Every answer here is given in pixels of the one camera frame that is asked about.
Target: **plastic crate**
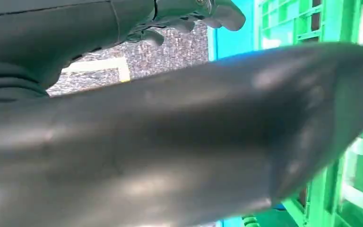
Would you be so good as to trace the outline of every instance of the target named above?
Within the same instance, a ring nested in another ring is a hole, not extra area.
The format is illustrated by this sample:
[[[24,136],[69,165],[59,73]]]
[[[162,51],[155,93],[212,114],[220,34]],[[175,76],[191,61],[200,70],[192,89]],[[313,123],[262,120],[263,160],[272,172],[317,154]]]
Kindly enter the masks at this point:
[[[256,49],[303,42],[363,44],[363,0],[263,0],[255,7]],[[363,135],[283,204],[300,227],[363,227]]]
[[[256,10],[258,49],[317,41],[322,35],[321,0],[264,0]]]

